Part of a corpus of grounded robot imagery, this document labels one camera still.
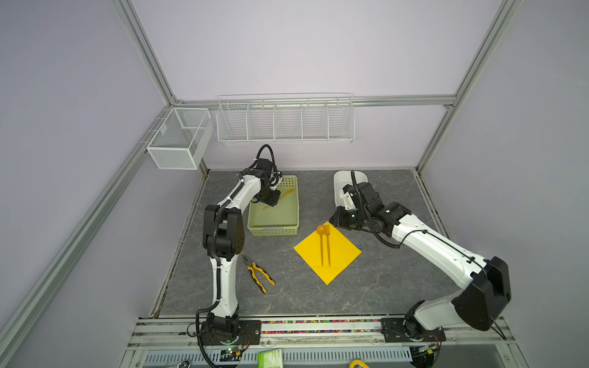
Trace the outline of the green perforated plastic basket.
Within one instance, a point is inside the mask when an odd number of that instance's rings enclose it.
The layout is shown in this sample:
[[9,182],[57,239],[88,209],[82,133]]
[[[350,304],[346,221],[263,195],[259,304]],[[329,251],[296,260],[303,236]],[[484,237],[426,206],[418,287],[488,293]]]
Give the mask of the green perforated plastic basket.
[[260,202],[248,207],[247,228],[255,237],[295,236],[298,233],[300,205],[297,176],[284,176],[277,190],[281,193],[277,205]]

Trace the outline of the orange wooden fork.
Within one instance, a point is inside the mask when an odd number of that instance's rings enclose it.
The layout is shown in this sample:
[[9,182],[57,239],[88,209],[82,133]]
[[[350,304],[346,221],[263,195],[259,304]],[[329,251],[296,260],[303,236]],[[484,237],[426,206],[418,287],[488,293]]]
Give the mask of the orange wooden fork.
[[330,242],[330,235],[331,235],[331,228],[329,225],[325,226],[325,238],[327,242],[327,253],[328,253],[328,265],[331,266],[331,242]]

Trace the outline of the orange wooden spoon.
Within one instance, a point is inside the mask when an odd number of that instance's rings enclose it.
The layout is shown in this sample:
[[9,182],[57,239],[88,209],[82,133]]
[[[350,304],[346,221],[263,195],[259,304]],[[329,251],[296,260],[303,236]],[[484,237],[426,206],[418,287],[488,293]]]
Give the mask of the orange wooden spoon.
[[324,265],[324,243],[323,243],[323,236],[325,235],[325,226],[319,225],[316,229],[316,233],[319,237],[319,249],[320,249],[320,262],[321,265]]

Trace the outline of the yellow paper napkin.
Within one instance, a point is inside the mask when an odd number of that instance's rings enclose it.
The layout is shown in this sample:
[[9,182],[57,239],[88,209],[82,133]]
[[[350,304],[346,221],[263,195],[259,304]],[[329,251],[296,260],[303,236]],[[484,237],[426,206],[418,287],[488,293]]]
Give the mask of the yellow paper napkin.
[[320,262],[319,237],[316,230],[294,247],[294,251],[305,261],[311,270],[326,284],[330,285],[361,254],[348,238],[329,222],[322,224],[331,228],[331,266],[328,265],[327,242],[324,243],[324,265]]

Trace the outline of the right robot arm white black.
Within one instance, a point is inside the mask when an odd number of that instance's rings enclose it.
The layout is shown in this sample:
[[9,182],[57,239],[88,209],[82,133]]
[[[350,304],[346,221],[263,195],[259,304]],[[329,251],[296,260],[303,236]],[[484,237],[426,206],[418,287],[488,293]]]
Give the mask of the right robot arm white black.
[[331,225],[368,232],[389,248],[411,248],[457,285],[458,291],[419,301],[409,309],[401,328],[408,339],[420,341],[435,330],[458,324],[477,331],[494,328],[512,299],[506,262],[457,245],[398,202],[384,204],[368,178],[356,170],[334,174],[334,202]]

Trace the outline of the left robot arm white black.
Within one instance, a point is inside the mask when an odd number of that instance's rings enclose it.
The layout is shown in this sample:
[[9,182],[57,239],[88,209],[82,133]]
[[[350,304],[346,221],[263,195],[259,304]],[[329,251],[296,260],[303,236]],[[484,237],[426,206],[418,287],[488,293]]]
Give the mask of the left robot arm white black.
[[278,170],[270,145],[259,149],[254,162],[239,172],[239,182],[225,199],[205,207],[202,225],[202,245],[213,268],[213,303],[196,312],[206,314],[197,334],[211,334],[223,343],[239,336],[239,302],[236,274],[240,254],[245,245],[243,212],[250,202],[271,207],[279,202],[278,185],[282,172]]

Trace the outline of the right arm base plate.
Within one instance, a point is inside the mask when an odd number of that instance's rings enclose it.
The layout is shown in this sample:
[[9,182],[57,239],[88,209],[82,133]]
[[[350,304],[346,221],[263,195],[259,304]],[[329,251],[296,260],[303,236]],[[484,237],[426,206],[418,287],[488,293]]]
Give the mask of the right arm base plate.
[[392,342],[426,342],[442,343],[446,334],[441,329],[427,331],[417,322],[405,317],[388,317],[381,320],[381,333],[388,343]]

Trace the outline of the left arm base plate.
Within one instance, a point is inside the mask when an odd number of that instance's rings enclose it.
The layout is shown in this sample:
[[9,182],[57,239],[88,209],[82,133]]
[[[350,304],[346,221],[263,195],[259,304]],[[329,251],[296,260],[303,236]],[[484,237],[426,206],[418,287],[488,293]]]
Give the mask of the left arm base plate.
[[201,325],[199,338],[204,346],[258,345],[262,334],[260,320],[225,320]]

